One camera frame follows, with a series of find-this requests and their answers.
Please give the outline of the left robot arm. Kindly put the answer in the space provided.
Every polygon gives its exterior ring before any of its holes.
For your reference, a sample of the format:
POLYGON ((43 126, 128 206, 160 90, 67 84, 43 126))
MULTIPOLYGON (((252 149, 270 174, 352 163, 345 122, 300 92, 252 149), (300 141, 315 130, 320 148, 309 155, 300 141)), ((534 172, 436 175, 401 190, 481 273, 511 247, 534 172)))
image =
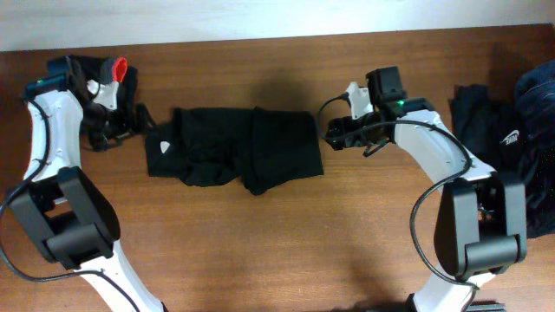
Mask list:
POLYGON ((81 136, 95 152, 136 132, 136 70, 127 59, 64 55, 22 94, 31 118, 31 150, 22 182, 2 203, 42 257, 64 273, 31 276, 1 258, 21 278, 47 283, 81 277, 113 311, 164 311, 121 247, 113 206, 82 170, 81 136))

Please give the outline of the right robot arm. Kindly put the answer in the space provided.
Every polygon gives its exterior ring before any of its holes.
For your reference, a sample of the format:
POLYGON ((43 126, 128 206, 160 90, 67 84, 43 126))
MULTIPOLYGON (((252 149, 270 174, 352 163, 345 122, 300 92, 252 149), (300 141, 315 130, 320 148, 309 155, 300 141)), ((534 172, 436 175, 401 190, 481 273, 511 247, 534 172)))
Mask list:
POLYGON ((526 190, 511 173, 499 173, 474 156, 444 125, 424 98, 410 98, 397 67, 366 74, 338 95, 350 108, 320 133, 333 149, 361 147, 369 157, 388 144, 408 153, 432 185, 415 201, 409 230, 417 254, 431 272, 424 286, 403 302, 376 311, 504 311, 493 300, 478 301, 480 288, 527 254, 526 190), (432 264, 421 248, 415 221, 423 202, 439 192, 432 264))

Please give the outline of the black t-shirt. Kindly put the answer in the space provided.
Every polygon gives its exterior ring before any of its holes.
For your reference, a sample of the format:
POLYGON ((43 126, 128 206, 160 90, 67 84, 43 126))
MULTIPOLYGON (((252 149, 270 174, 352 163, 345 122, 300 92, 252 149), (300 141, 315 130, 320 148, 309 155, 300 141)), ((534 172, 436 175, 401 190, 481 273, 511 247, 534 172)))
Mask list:
POLYGON ((152 177, 199 187, 241 179, 253 195, 323 174, 316 122, 306 111, 176 108, 148 134, 145 150, 152 177))

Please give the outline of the black garment red band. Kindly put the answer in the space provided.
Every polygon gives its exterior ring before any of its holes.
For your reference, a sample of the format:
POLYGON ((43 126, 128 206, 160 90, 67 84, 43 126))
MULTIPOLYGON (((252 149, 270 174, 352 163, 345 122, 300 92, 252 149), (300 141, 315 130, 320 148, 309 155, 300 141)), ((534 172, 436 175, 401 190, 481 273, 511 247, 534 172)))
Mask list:
POLYGON ((70 55, 69 60, 75 71, 78 99, 84 111, 82 132, 92 141, 114 140, 127 135, 134 127, 134 97, 138 85, 137 69, 128 64, 123 56, 93 57, 70 55), (100 84, 112 81, 120 83, 117 93, 118 107, 109 111, 93 102, 87 82, 95 80, 100 84))

